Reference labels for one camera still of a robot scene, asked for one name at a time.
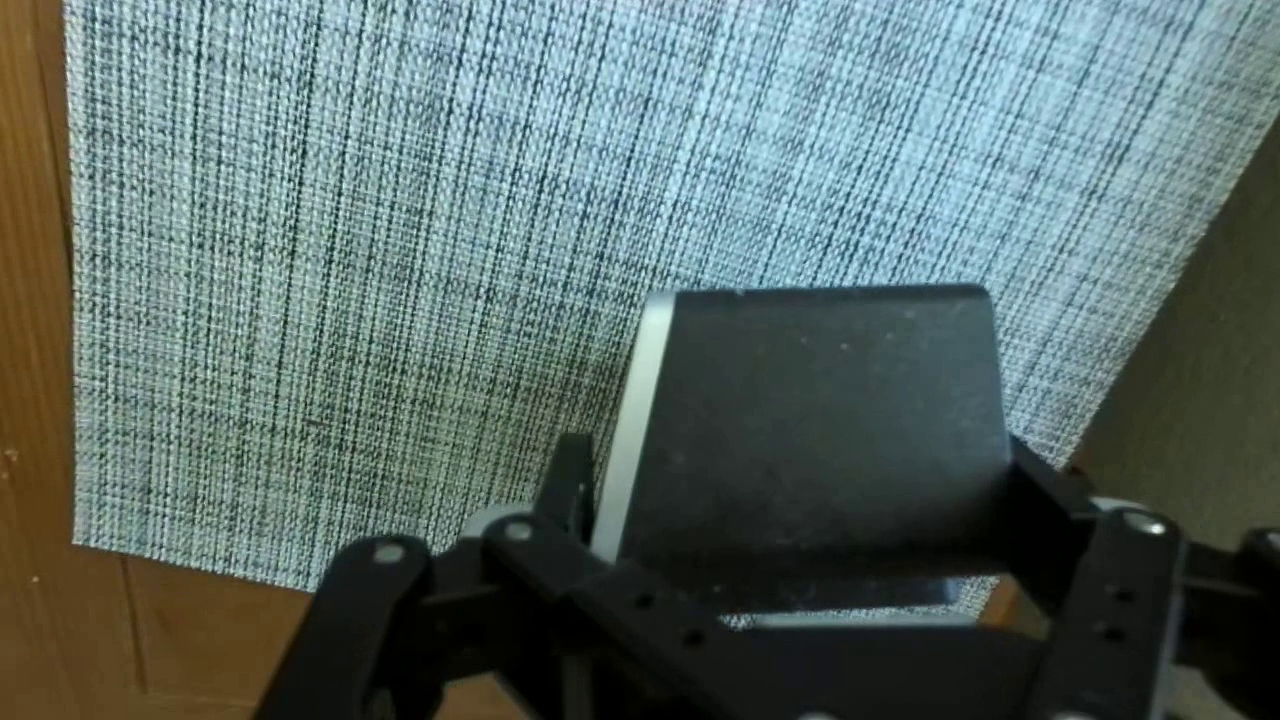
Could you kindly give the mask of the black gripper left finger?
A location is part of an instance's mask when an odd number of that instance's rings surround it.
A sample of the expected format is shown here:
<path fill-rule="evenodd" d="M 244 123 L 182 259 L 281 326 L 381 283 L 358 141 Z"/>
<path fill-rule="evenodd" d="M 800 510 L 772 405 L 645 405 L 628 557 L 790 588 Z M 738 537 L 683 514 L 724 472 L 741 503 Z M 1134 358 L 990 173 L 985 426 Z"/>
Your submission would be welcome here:
<path fill-rule="evenodd" d="M 432 553 L 346 544 L 275 663 L 256 720 L 436 720 L 452 681 L 496 675 L 544 720 L 744 720 L 718 663 L 727 633 L 666 582 L 585 544 L 593 440 L 565 438 L 528 514 Z"/>

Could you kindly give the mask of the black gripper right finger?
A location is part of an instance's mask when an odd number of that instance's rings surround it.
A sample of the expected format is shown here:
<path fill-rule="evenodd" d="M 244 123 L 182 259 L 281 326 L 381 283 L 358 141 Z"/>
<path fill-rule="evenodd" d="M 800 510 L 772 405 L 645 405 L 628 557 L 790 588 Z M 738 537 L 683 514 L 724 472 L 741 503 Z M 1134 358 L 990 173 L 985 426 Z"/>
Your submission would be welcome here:
<path fill-rule="evenodd" d="M 1004 568 L 1054 622 L 1022 642 L 985 720 L 1159 720 L 1192 668 L 1244 720 L 1280 720 L 1280 544 L 1192 541 L 1142 503 L 1100 503 L 1082 479 L 1013 446 Z"/>

